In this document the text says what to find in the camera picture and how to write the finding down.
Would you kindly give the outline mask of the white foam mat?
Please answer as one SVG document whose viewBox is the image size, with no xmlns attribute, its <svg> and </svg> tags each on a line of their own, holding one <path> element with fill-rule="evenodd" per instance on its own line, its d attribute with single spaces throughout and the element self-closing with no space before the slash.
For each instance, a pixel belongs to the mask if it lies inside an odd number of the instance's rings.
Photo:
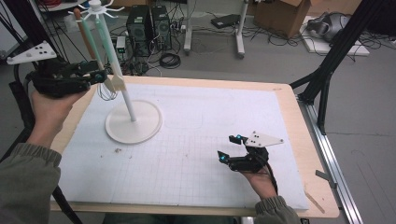
<svg viewBox="0 0 396 224">
<path fill-rule="evenodd" d="M 243 156 L 232 135 L 265 133 L 278 192 L 294 209 L 308 209 L 290 138 L 272 91 L 131 84 L 132 99 L 163 114 L 160 131 L 124 145 L 105 130 L 122 99 L 94 96 L 61 161 L 60 187 L 69 202 L 251 208 L 259 200 L 246 179 L 219 162 L 219 152 Z"/>
</svg>

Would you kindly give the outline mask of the white rack stand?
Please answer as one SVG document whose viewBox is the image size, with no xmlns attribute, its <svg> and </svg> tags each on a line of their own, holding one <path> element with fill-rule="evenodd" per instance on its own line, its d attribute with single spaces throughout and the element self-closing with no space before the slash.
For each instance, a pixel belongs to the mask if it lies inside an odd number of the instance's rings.
<svg viewBox="0 0 396 224">
<path fill-rule="evenodd" d="M 87 22 L 90 17 L 96 19 L 99 15 L 114 18 L 109 14 L 110 11 L 114 11 L 114 8 L 110 8 L 113 2 L 114 0 L 111 0 L 109 4 L 103 5 L 101 0 L 90 0 L 88 7 L 79 5 L 82 9 L 82 19 Z M 107 115 L 107 134 L 113 140 L 126 145 L 136 145 L 149 140 L 161 129 L 163 117 L 160 109 L 149 101 L 132 100 L 127 87 L 125 91 L 120 92 L 124 103 L 115 106 Z"/>
</svg>

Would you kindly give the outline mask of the grey metal bracket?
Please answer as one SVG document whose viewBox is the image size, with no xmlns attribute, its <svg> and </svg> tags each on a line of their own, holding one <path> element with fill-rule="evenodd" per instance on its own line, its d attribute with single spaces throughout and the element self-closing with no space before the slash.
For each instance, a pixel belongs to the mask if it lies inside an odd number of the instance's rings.
<svg viewBox="0 0 396 224">
<path fill-rule="evenodd" d="M 329 186 L 331 189 L 337 188 L 337 183 L 335 183 L 328 174 L 325 174 L 325 173 L 321 172 L 320 170 L 316 170 L 315 175 L 326 180 L 329 183 Z"/>
</svg>

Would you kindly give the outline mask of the person's left hand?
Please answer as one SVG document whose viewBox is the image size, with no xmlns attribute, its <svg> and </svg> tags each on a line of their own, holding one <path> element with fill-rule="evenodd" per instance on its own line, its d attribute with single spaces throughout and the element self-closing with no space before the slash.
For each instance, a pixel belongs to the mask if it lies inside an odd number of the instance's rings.
<svg viewBox="0 0 396 224">
<path fill-rule="evenodd" d="M 62 98 L 52 98 L 38 91 L 32 92 L 35 126 L 27 143 L 50 148 L 56 135 L 62 130 L 73 104 L 82 98 L 86 92 L 66 95 Z"/>
</svg>

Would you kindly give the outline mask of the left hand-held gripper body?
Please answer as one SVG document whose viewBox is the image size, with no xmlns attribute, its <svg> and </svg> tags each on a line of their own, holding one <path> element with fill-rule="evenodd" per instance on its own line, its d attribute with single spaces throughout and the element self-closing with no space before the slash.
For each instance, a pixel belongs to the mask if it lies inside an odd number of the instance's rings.
<svg viewBox="0 0 396 224">
<path fill-rule="evenodd" d="M 47 41 L 8 57 L 8 64 L 38 63 L 37 69 L 30 74 L 35 89 L 51 97 L 87 91 L 91 85 L 83 78 L 86 74 L 76 73 L 78 63 L 62 61 Z"/>
</svg>

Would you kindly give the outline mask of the tan tape strip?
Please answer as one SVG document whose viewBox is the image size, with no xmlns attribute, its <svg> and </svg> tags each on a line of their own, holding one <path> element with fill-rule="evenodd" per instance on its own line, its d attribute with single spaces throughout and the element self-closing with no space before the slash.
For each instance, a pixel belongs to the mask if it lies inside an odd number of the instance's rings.
<svg viewBox="0 0 396 224">
<path fill-rule="evenodd" d="M 325 213 L 324 199 L 318 195 L 311 195 L 308 191 L 305 191 L 306 198 L 315 206 L 321 214 Z"/>
</svg>

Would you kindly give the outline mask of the grey padded headset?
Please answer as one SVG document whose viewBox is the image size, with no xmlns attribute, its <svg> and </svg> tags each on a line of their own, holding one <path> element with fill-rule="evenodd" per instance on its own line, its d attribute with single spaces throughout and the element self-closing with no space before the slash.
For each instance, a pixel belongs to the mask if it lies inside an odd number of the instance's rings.
<svg viewBox="0 0 396 224">
<path fill-rule="evenodd" d="M 309 20 L 306 30 L 314 31 L 325 41 L 331 43 L 347 26 L 350 17 L 340 12 L 324 12 L 321 16 Z"/>
</svg>

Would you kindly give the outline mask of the wire whisk with wooden handle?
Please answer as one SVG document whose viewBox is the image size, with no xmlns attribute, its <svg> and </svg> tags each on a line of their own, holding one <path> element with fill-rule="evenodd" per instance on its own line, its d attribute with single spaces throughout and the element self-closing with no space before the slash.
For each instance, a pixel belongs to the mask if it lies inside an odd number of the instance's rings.
<svg viewBox="0 0 396 224">
<path fill-rule="evenodd" d="M 75 8 L 75 9 L 73 10 L 73 14 L 74 14 L 74 16 L 76 17 L 77 22 L 81 22 L 82 16 L 81 16 L 81 12 L 80 12 L 80 10 L 79 10 L 78 8 Z M 80 25 L 80 28 L 81 28 L 81 30 L 80 30 L 81 36 L 82 36 L 82 38 L 83 38 L 83 40 L 84 40 L 84 43 L 85 43 L 85 45 L 86 45 L 86 48 L 87 48 L 87 50 L 88 50 L 90 56 L 91 56 L 91 58 L 92 58 L 92 52 L 89 51 L 89 49 L 88 49 L 88 46 L 89 46 L 88 38 L 87 38 L 87 37 L 85 36 L 85 34 L 84 34 L 84 30 L 83 30 L 82 24 Z M 105 101 L 114 100 L 114 99 L 117 97 L 117 95 L 118 95 L 116 92 L 115 92 L 115 93 L 111 92 L 111 91 L 105 86 L 104 83 L 103 83 L 103 84 L 100 84 L 100 85 L 98 86 L 98 88 L 97 88 L 97 93 L 98 93 L 98 95 L 99 95 L 103 100 L 105 100 Z"/>
</svg>

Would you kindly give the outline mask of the person's right hand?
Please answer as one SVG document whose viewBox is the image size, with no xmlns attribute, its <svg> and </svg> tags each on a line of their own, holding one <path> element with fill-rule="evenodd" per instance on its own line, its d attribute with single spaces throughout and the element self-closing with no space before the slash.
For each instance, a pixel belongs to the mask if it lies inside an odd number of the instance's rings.
<svg viewBox="0 0 396 224">
<path fill-rule="evenodd" d="M 259 195 L 261 200 L 272 198 L 277 195 L 267 167 L 263 167 L 258 173 L 243 172 L 242 175 L 247 179 L 248 183 Z"/>
</svg>

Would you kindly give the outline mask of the black computer tower green label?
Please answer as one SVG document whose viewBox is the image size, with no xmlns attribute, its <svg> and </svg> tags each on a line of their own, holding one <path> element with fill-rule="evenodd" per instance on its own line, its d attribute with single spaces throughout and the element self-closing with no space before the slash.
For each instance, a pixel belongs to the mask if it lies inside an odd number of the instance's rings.
<svg viewBox="0 0 396 224">
<path fill-rule="evenodd" d="M 153 38 L 149 7 L 147 5 L 133 5 L 126 22 L 126 27 L 134 56 L 149 56 L 149 42 Z"/>
</svg>

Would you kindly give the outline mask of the white metal stand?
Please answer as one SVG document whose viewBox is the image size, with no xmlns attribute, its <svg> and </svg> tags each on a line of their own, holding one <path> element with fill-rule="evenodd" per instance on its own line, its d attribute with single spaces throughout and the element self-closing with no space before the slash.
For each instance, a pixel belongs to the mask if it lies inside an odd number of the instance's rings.
<svg viewBox="0 0 396 224">
<path fill-rule="evenodd" d="M 243 4 L 241 6 L 240 20 L 237 24 L 237 29 L 234 32 L 236 47 L 237 47 L 237 55 L 243 59 L 245 57 L 245 47 L 243 41 L 243 28 L 245 23 L 245 18 L 248 11 L 248 0 L 242 0 Z M 194 11 L 194 6 L 197 3 L 197 0 L 187 0 L 187 17 L 186 17 L 186 29 L 185 29 L 185 37 L 184 37 L 184 52 L 189 55 L 191 52 L 191 41 L 192 41 L 192 25 L 191 25 L 191 16 Z"/>
</svg>

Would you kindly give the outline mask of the black flat device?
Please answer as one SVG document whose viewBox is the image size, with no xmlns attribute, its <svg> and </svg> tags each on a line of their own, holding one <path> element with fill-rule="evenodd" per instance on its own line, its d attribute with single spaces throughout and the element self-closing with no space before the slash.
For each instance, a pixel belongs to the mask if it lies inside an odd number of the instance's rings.
<svg viewBox="0 0 396 224">
<path fill-rule="evenodd" d="M 211 20 L 211 24 L 218 29 L 236 25 L 240 21 L 240 16 L 236 14 L 230 14 L 222 17 L 218 17 Z"/>
</svg>

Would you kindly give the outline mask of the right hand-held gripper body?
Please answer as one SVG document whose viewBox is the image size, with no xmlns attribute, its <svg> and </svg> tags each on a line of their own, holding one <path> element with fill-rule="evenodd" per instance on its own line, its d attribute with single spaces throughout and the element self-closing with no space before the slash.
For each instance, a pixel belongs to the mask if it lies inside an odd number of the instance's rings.
<svg viewBox="0 0 396 224">
<path fill-rule="evenodd" d="M 247 150 L 247 155 L 230 158 L 228 166 L 232 171 L 257 173 L 268 163 L 269 152 L 267 147 L 284 143 L 281 138 L 256 131 L 246 139 L 246 143 L 243 145 Z"/>
</svg>

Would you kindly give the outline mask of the cardboard box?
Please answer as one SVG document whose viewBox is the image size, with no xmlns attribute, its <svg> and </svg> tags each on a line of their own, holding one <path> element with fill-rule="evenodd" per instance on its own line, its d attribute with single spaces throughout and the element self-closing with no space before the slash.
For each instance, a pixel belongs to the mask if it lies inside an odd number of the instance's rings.
<svg viewBox="0 0 396 224">
<path fill-rule="evenodd" d="M 274 34 L 292 38 L 299 33 L 311 0 L 261 0 L 254 24 Z"/>
</svg>

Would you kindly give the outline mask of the mint handled cream spatula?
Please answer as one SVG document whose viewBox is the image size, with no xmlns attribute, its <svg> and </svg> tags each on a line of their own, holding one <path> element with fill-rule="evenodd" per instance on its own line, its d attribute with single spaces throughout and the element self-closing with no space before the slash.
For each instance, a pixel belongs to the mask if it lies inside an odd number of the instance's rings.
<svg viewBox="0 0 396 224">
<path fill-rule="evenodd" d="M 92 52 L 92 58 L 97 61 L 99 68 L 101 70 L 104 70 L 105 69 L 104 65 L 103 65 L 102 60 L 100 58 L 98 49 L 97 49 L 97 47 L 95 45 L 95 41 L 94 41 L 94 39 L 92 37 L 92 32 L 91 32 L 91 30 L 90 30 L 90 28 L 88 26 L 88 23 L 85 22 L 83 19 L 81 19 L 81 24 L 82 24 L 82 27 L 83 27 L 83 30 L 84 30 L 84 34 L 88 38 L 88 42 L 89 42 L 88 49 L 89 49 L 89 51 Z M 113 93 L 116 92 L 114 87 L 113 87 L 113 85 L 112 85 L 112 83 L 111 83 L 111 81 L 109 79 L 106 79 L 104 84 L 111 92 L 113 92 Z"/>
</svg>

